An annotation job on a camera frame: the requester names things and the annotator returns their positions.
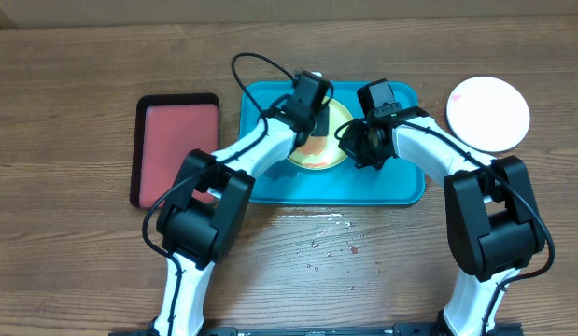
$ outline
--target wood grain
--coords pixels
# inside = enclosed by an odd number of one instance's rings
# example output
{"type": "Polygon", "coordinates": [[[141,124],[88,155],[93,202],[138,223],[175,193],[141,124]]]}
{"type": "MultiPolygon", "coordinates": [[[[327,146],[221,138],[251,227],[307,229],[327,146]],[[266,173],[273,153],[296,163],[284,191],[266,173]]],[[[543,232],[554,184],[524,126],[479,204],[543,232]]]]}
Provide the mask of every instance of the wood grain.
{"type": "MultiPolygon", "coordinates": [[[[573,16],[0,31],[0,335],[105,335],[159,312],[165,263],[144,245],[144,212],[128,202],[135,104],[145,94],[215,92],[227,146],[241,97],[229,62],[246,50],[335,80],[406,82],[443,127],[461,80],[516,86],[531,127],[510,153],[529,168],[557,260],[513,285],[498,319],[522,322],[529,335],[578,335],[573,16]]],[[[247,60],[240,73],[281,78],[247,60]]],[[[206,317],[243,328],[433,320],[457,271],[443,197],[430,183],[404,208],[250,205],[215,270],[206,317]]]]}

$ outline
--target tabletop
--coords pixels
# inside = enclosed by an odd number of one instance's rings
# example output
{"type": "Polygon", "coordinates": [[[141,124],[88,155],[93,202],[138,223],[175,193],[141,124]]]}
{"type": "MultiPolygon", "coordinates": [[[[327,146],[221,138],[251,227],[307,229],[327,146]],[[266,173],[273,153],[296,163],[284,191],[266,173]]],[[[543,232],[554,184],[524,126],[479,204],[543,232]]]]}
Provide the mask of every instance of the tabletop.
{"type": "MultiPolygon", "coordinates": [[[[230,60],[242,51],[332,80],[408,83],[446,129],[445,102],[462,80],[486,75],[518,88],[529,133],[499,156],[527,165],[557,259],[544,276],[511,285],[497,320],[522,322],[530,335],[578,335],[578,16],[0,31],[0,335],[106,335],[159,313],[165,262],[145,246],[145,212],[128,200],[135,104],[214,92],[228,146],[241,99],[230,60]]],[[[282,78],[257,60],[239,71],[245,82],[282,78]]],[[[434,320],[458,266],[444,194],[428,182],[409,207],[251,204],[214,271],[208,324],[434,320]]]]}

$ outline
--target plate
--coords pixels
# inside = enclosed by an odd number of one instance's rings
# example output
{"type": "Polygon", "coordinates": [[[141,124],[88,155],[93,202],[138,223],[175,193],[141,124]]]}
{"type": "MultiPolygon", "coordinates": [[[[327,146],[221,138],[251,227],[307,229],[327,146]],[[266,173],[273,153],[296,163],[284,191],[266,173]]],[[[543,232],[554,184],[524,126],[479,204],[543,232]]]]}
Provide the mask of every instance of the plate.
{"type": "MultiPolygon", "coordinates": [[[[328,136],[309,136],[305,145],[295,149],[289,156],[289,161],[305,169],[323,170],[332,168],[346,159],[346,154],[338,147],[334,133],[341,125],[352,120],[353,116],[335,99],[330,101],[328,107],[330,108],[328,136]]],[[[345,129],[340,131],[339,136],[344,132],[345,129]]]]}

